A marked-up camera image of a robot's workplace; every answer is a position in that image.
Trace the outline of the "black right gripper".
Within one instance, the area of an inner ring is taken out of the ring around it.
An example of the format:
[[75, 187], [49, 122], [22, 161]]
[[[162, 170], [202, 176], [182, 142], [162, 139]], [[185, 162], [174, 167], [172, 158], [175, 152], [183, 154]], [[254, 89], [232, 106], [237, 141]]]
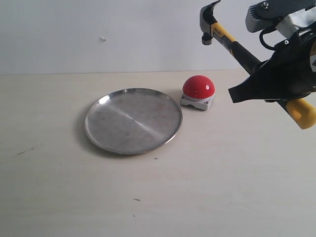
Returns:
[[261, 63], [242, 83], [228, 92], [233, 103], [248, 100], [291, 100], [316, 91], [316, 33], [308, 31], [300, 41], [289, 40], [271, 59]]

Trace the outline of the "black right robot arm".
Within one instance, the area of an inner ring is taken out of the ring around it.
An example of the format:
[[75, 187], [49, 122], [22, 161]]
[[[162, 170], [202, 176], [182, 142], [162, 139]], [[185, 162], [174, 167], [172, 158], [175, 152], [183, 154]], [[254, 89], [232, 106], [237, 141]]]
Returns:
[[233, 103], [247, 100], [292, 100], [316, 91], [316, 35], [301, 35], [301, 44], [282, 44], [241, 84], [229, 89]]

